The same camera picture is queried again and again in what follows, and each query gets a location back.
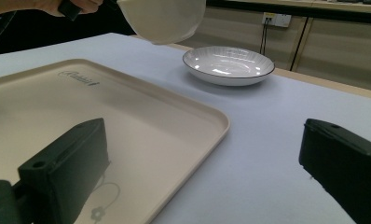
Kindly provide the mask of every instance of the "plastic tray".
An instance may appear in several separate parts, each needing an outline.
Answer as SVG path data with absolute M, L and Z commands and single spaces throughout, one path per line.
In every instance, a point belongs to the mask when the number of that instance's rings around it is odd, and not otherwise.
M 148 223 L 226 135 L 225 114 L 85 60 L 0 77 L 0 179 L 104 118 L 111 164 L 76 223 Z

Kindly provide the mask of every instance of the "white bowl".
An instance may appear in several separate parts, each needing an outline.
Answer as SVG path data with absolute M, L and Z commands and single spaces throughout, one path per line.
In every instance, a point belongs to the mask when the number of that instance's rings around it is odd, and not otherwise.
M 192 49 L 183 56 L 190 73 L 223 86 L 247 86 L 260 82 L 275 69 L 264 55 L 231 47 Z

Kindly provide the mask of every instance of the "electrical outlet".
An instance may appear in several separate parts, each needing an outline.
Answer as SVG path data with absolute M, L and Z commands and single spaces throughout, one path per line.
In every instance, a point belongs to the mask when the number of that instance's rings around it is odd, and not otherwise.
M 268 21 L 268 25 L 275 25 L 276 22 L 276 15 L 275 13 L 271 12 L 264 12 L 264 16 L 262 17 L 262 23 L 265 24 Z
M 276 14 L 275 26 L 288 27 L 290 25 L 291 16 L 284 14 Z

